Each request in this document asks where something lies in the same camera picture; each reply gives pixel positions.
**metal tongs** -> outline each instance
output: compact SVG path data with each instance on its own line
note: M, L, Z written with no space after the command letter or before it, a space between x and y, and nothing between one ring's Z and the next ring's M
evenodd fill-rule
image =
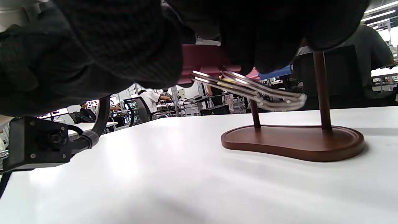
M222 71L223 77L230 78L231 81L214 78L208 74L198 71L192 71L194 78L199 82L205 83L209 86L234 93L250 100L257 102L258 106L270 111L288 111L297 110L304 106L307 96L301 93L285 92L266 87L263 84L255 82L241 74L232 71ZM274 98L282 98L282 102L270 102L265 100L261 94L268 95Z

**wooden stand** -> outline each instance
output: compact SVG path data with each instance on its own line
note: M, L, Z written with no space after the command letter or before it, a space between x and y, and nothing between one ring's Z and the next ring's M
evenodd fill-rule
M227 149L254 151L295 159L330 162L348 159L364 148L363 135L353 129L332 126L323 52L314 53L321 126L261 125L257 104L251 101L254 125L240 127L221 136Z

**desk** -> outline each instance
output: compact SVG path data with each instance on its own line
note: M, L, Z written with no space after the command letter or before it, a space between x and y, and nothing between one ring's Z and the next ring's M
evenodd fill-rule
M108 123L106 123L106 126L110 127L115 124L117 124L117 122L108 122ZM89 130L93 129L94 123L80 123L80 124L73 124L73 126L79 127L81 130L83 130L85 132L85 131L89 131ZM69 135L69 137L75 136L75 135L77 135L77 133L75 131L68 130L68 135Z
M396 76L398 75L398 67L385 68L385 69L375 69L371 71L372 78L383 78L389 76Z
M178 102L178 105L179 106L182 106L182 105L189 105L189 104L191 104L190 102L184 102L184 101L179 101ZM167 103L167 105L166 104L160 104L160 105L157 105L156 107L157 108L162 108L162 107L165 107L165 106L174 106L174 103Z
M1 221L396 223L398 121L376 118L397 114L398 107L331 110L334 125L361 131L369 146L360 156L331 163L223 148L220 135L252 124L251 114L158 119L101 136L68 164L13 173L0 200ZM319 125L320 113L262 113L260 120ZM154 141L154 130L162 140Z

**white shirt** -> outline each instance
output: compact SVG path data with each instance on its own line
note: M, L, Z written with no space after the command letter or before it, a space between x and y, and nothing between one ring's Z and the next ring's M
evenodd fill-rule
M158 111L156 103L159 101L159 94L152 91L146 91L138 96L141 96L143 98L151 113Z

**blue object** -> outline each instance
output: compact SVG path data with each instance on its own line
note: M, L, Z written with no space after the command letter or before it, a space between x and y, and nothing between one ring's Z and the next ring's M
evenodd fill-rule
M280 77L280 76L284 76L284 75L290 75L291 73L292 72L290 71L290 65L288 65L282 69L275 70L268 74L258 73L258 76L260 77L261 80L264 80L264 79L270 79L270 78L278 77L278 76Z

